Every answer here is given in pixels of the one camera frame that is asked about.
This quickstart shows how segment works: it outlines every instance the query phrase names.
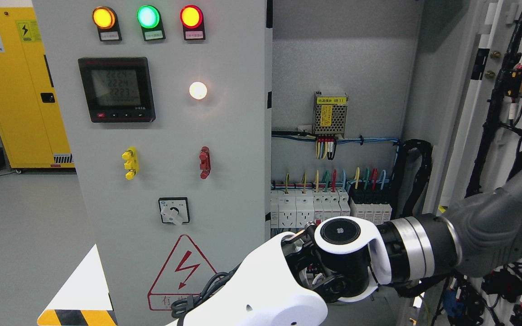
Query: cabinet door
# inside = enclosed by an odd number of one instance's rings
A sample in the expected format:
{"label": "cabinet door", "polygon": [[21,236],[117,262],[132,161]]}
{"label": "cabinet door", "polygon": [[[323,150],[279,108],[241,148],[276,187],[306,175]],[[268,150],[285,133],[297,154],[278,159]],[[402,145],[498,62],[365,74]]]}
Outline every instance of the cabinet door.
{"label": "cabinet door", "polygon": [[53,163],[39,95],[16,27],[28,11],[33,16],[32,8],[0,8],[0,134],[13,168]]}
{"label": "cabinet door", "polygon": [[[45,59],[44,44],[39,35],[39,28],[35,20],[35,13],[32,8],[25,9],[25,14],[21,20],[16,20],[18,36],[23,45],[25,59],[31,73],[31,81],[34,86],[35,94],[38,97],[38,105],[43,117],[43,123],[48,134],[49,144],[53,154],[70,153],[70,145],[64,128],[64,121],[60,114],[60,106],[53,89],[52,77],[49,74]],[[53,95],[54,102],[49,99],[42,99],[42,93]]]}

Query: red wire connector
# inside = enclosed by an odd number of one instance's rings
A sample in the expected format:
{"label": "red wire connector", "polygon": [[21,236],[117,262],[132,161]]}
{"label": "red wire connector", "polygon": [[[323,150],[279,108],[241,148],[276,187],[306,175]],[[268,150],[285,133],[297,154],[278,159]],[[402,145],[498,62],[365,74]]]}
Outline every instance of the red wire connector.
{"label": "red wire connector", "polygon": [[201,179],[207,179],[211,173],[211,155],[209,154],[209,147],[203,146],[198,158],[201,160],[201,165],[199,167],[201,169]]}

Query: green wire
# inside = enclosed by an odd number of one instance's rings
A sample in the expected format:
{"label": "green wire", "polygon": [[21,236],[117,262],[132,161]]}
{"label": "green wire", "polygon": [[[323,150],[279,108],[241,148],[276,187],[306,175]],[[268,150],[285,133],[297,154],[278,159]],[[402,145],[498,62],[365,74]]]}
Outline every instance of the green wire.
{"label": "green wire", "polygon": [[368,183],[369,183],[369,168],[366,168],[366,175],[365,175],[365,180],[364,180],[364,190],[366,190],[368,188]]}

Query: yellow label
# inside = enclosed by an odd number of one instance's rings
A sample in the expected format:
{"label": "yellow label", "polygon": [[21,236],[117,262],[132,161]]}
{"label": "yellow label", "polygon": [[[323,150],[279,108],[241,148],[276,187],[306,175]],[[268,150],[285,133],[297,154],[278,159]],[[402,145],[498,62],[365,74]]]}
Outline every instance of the yellow label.
{"label": "yellow label", "polygon": [[22,42],[41,42],[37,20],[16,20],[17,31]]}
{"label": "yellow label", "polygon": [[334,111],[333,105],[322,105],[321,106],[321,121],[319,124],[324,127],[332,125],[332,113]]}
{"label": "yellow label", "polygon": [[344,105],[346,104],[345,97],[317,97],[317,104],[319,105]]}

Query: white wire connector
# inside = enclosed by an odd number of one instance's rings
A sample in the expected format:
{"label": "white wire connector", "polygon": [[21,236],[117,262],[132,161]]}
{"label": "white wire connector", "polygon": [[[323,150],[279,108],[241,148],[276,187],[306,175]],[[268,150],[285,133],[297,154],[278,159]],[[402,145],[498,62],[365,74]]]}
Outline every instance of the white wire connector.
{"label": "white wire connector", "polygon": [[509,120],[513,120],[517,116],[517,104],[511,103],[509,105]]}

